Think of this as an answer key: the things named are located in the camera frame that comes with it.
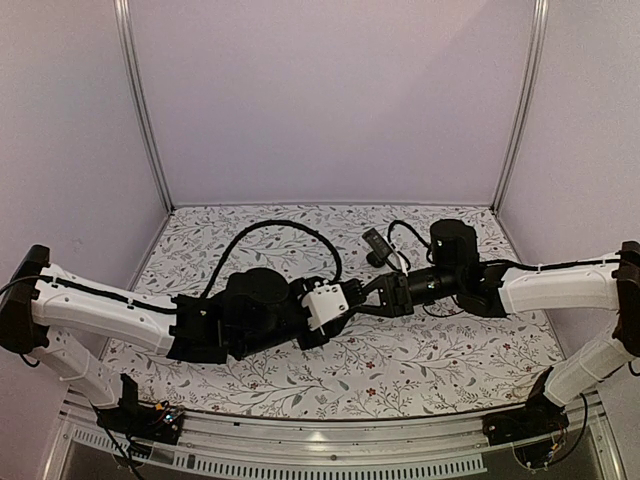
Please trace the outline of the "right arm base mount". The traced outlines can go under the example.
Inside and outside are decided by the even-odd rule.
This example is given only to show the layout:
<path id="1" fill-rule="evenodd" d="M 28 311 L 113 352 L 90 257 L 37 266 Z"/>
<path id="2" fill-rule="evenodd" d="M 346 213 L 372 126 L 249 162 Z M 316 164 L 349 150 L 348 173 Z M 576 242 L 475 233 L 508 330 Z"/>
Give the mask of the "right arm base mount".
<path id="1" fill-rule="evenodd" d="M 553 368 L 547 368 L 536 380 L 523 406 L 482 418 L 482 431 L 489 444 L 501 445 L 550 434 L 569 426 L 564 406 L 547 399 L 545 382 Z"/>

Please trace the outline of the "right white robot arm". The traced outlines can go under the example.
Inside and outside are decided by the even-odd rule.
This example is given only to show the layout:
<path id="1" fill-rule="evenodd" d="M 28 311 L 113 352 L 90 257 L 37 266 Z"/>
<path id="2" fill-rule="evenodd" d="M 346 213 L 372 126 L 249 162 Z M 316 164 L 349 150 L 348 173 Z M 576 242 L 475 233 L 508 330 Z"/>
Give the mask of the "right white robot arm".
<path id="1" fill-rule="evenodd" d="M 638 242 L 625 241 L 600 258 L 528 266 L 481 260 L 475 230 L 460 220 L 433 223 L 430 240 L 430 267 L 375 278 L 358 293 L 355 311 L 395 318 L 453 297 L 464 312 L 483 318 L 580 308 L 617 314 L 614 326 L 536 380 L 528 406 L 517 415 L 524 435 L 539 435 L 554 422 L 556 410 L 638 358 Z"/>

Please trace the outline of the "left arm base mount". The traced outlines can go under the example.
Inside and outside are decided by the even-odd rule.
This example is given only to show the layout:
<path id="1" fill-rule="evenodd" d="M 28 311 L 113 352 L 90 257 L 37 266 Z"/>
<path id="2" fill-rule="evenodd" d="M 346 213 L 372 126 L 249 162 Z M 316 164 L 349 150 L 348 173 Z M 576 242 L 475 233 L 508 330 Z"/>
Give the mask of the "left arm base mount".
<path id="1" fill-rule="evenodd" d="M 120 375 L 122 395 L 114 408 L 97 409 L 97 425 L 128 438 L 177 445 L 184 424 L 185 409 L 162 401 L 154 406 L 139 401 L 138 385 Z"/>

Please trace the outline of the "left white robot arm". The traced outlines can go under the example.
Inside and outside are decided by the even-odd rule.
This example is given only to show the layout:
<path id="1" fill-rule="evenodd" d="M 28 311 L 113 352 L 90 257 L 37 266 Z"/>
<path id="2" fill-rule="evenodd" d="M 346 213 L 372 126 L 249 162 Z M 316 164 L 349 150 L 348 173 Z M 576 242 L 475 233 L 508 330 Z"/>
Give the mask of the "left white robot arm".
<path id="1" fill-rule="evenodd" d="M 78 278 L 49 256 L 47 247 L 32 246 L 2 288 L 1 346 L 54 369 L 128 434 L 149 423 L 137 384 L 99 361 L 72 337 L 73 330 L 171 360 L 223 364 L 291 340 L 302 348 L 321 346 L 366 298 L 359 280 L 289 282 L 267 268 L 231 275 L 210 298 L 146 297 Z"/>

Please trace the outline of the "black earbud charging case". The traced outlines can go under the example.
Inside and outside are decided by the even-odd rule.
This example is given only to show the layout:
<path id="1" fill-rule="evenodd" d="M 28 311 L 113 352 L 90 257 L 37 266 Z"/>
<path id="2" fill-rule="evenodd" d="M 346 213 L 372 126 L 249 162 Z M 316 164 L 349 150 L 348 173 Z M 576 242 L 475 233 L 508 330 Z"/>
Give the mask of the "black earbud charging case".
<path id="1" fill-rule="evenodd" d="M 374 268 L 382 268 L 386 265 L 386 260 L 384 258 L 381 258 L 375 252 L 369 252 L 366 255 L 366 261 L 370 266 Z"/>

